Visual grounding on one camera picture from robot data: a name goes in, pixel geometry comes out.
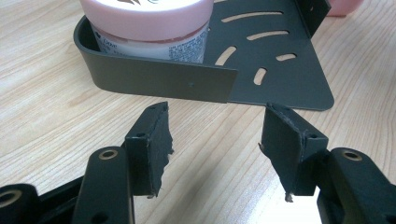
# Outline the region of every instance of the light wood surface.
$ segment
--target light wood surface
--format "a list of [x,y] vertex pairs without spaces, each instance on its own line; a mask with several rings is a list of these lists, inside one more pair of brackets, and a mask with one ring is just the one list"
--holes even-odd
[[[175,153],[158,198],[135,197],[137,223],[319,223],[315,197],[284,202],[261,154],[264,108],[123,95],[92,83],[72,34],[77,0],[0,2],[0,186],[40,194],[84,174],[149,105],[168,101]],[[396,184],[396,1],[326,18],[312,39],[335,104],[298,113],[329,148],[369,155]]]

